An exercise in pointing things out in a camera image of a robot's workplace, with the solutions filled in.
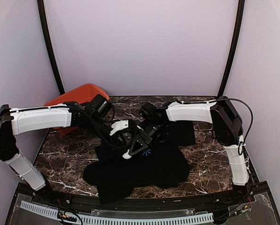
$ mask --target white plastic strip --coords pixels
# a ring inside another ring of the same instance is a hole
[[[22,201],[20,208],[38,215],[57,219],[58,210],[54,208],[47,208],[31,202]],[[206,213],[188,217],[165,218],[165,219],[117,219],[117,218],[103,218],[93,217],[87,215],[79,215],[85,225],[196,225],[213,222],[213,213]],[[71,224],[81,224],[79,219],[76,223],[66,221]]]

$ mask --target orange container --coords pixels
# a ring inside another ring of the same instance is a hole
[[[72,102],[72,101],[82,104],[85,102],[90,102],[98,94],[104,96],[108,100],[110,99],[110,97],[107,95],[107,93],[103,89],[101,89],[100,87],[97,87],[94,84],[87,83],[81,87],[73,89],[73,90],[57,97],[56,99],[46,103],[45,106],[57,105],[60,103]],[[76,130],[77,127],[75,127],[75,128],[74,127],[67,127],[67,128],[56,127],[54,129],[57,129],[62,135],[67,135],[70,132]]]

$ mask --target blue logo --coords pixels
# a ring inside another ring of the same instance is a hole
[[[151,154],[150,151],[151,151],[151,149],[146,149],[146,150],[143,151],[142,155],[143,156],[144,155],[148,156],[149,154]]]

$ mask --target black cable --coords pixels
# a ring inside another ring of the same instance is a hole
[[[112,106],[112,111],[113,111],[112,117],[111,117],[110,120],[103,120],[104,123],[111,123],[114,120],[114,117],[115,117],[115,107],[114,107],[113,104],[111,104],[111,106]]]
[[[229,210],[227,213],[223,214],[222,216],[217,217],[217,218],[214,218],[214,220],[218,220],[219,218],[224,217],[224,216],[226,216],[227,214],[231,213],[232,211],[236,210],[241,204],[243,204],[243,202],[249,197],[249,195],[251,195],[251,189],[250,189],[250,191],[248,192],[248,194],[244,197],[244,199],[243,199],[242,201],[240,201],[240,203],[239,203],[237,206],[235,206],[234,208],[232,208],[231,210]]]
[[[74,215],[80,220],[81,225],[83,225],[83,221],[82,221],[81,217],[80,217],[78,214],[76,214],[75,212],[73,212],[72,210],[67,209],[67,208],[65,208],[65,207],[63,207],[63,206],[60,206],[60,205],[55,205],[55,204],[48,203],[47,201],[43,200],[42,197],[40,197],[39,195],[37,195],[35,192],[34,192],[34,194],[35,194],[38,198],[40,198],[40,200],[43,201],[45,204],[50,205],[50,206],[54,206],[54,207],[58,208],[59,211],[60,211],[60,209],[63,209],[64,212],[71,212],[72,214],[74,214]]]
[[[101,131],[99,130],[99,128],[96,126],[95,122],[93,121],[92,117],[85,111],[85,110],[82,110],[82,109],[78,109],[78,108],[74,108],[74,107],[70,107],[70,106],[65,106],[65,105],[60,105],[60,106],[52,106],[51,108],[68,108],[68,109],[71,109],[71,110],[74,110],[74,111],[78,111],[82,114],[84,114],[89,120],[90,122],[92,123],[94,129],[96,130],[96,132],[98,133],[98,135],[100,136],[100,138],[106,142],[109,146],[113,147],[113,148],[117,148],[117,149],[126,149],[128,147],[131,146],[132,142],[136,139],[136,133],[137,133],[137,124],[135,121],[133,120],[129,120],[131,123],[134,124],[133,126],[133,129],[134,129],[134,133],[133,133],[133,138],[131,139],[131,141],[126,144],[126,145],[114,145],[112,144],[111,142],[109,142],[105,137],[104,135],[101,133]]]

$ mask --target white arm segment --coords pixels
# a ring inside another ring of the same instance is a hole
[[[239,142],[243,142],[243,135],[240,136]],[[238,154],[238,145],[223,146],[230,164],[230,168],[233,174],[233,183],[235,185],[244,186],[249,179],[249,174],[246,168],[246,162],[244,155]]]
[[[14,117],[12,120],[13,135],[19,135],[24,132],[55,127],[69,127],[71,124],[71,113],[68,108],[45,108],[33,109],[20,112],[24,109],[13,108],[16,111],[10,115]],[[11,166],[19,176],[24,179],[34,190],[38,191],[43,188],[46,183],[39,170],[22,154],[16,154],[12,159],[5,161]]]
[[[216,103],[199,103],[199,104],[180,104],[173,102],[166,109],[170,121],[191,120],[213,123],[210,108]],[[240,136],[239,142],[243,142],[243,135]],[[233,183],[244,186],[249,175],[246,168],[244,155],[238,154],[238,145],[223,146],[227,155],[233,174]]]
[[[22,154],[16,154],[12,159],[5,161],[11,166],[20,178],[23,178],[35,191],[45,186],[45,180],[42,174],[33,166],[33,164]]]
[[[166,109],[166,113],[170,121],[190,120],[213,123],[210,108],[215,104],[212,102],[201,104],[173,102]]]
[[[14,117],[12,120],[13,134],[19,135],[32,130],[40,130],[45,128],[65,128],[71,123],[71,112],[68,108],[47,108],[23,111],[13,108],[10,115]]]

